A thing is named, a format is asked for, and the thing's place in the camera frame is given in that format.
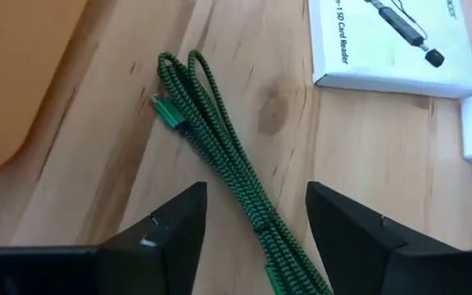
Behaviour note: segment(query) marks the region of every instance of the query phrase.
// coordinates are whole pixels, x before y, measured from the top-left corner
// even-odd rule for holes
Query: wooden table
[[[206,180],[195,293],[272,293],[237,202],[155,120],[157,55],[194,48],[266,192],[321,269],[304,205],[310,179],[472,249],[459,102],[314,87],[302,0],[91,0],[29,139],[0,169],[0,245],[98,243]]]

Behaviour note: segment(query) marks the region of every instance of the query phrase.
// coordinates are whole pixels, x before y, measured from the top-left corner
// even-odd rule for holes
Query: cable
[[[424,28],[422,28],[422,26],[418,23],[418,21],[415,20],[414,17],[412,17],[411,15],[409,15],[409,13],[407,13],[406,9],[403,7],[403,3],[402,3],[402,0],[391,0],[391,2],[394,4],[395,7],[397,7],[397,9],[404,14],[404,16],[406,16],[413,24],[416,25],[416,27],[418,27],[418,29],[422,32],[422,34],[424,35],[424,41],[427,40],[429,38],[429,36],[427,35],[427,32],[425,31]]]
[[[198,62],[205,72],[214,103],[196,76]],[[238,199],[260,240],[267,260],[265,270],[275,293],[331,295],[329,286],[266,196],[203,56],[192,51],[188,64],[183,65],[174,55],[162,53],[158,74],[169,94],[169,97],[155,98],[160,118],[190,142]]]

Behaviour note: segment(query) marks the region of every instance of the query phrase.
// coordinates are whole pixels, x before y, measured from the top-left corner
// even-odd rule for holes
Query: black cap
[[[425,55],[425,59],[433,66],[440,67],[446,58],[438,50],[433,49]]]

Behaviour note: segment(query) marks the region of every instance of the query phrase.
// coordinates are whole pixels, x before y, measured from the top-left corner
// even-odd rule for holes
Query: black device
[[[336,295],[472,294],[472,252],[316,182],[306,208]],[[190,294],[206,209],[197,183],[97,247],[0,248],[0,294]]]
[[[336,295],[472,294],[472,252],[420,234],[316,182],[307,185],[306,207]]]
[[[427,33],[420,27],[420,25],[418,25],[418,22],[405,11],[402,0],[397,0],[400,3],[399,6],[396,3],[395,5],[397,5],[398,10],[400,10],[412,23],[420,28],[422,34],[401,16],[399,16],[398,13],[396,13],[391,7],[385,6],[383,3],[381,3],[380,0],[365,1],[371,3],[378,10],[379,15],[382,16],[382,18],[387,21],[387,23],[390,24],[411,46],[418,47],[426,52],[425,59],[431,65],[440,67],[443,64],[445,57],[437,49],[430,49],[427,47],[427,45],[425,45]]]
[[[99,246],[0,248],[0,295],[190,294],[206,212],[196,183]]]

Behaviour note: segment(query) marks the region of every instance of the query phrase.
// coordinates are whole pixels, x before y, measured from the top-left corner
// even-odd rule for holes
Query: orange surface
[[[24,142],[87,0],[0,0],[0,165]]]

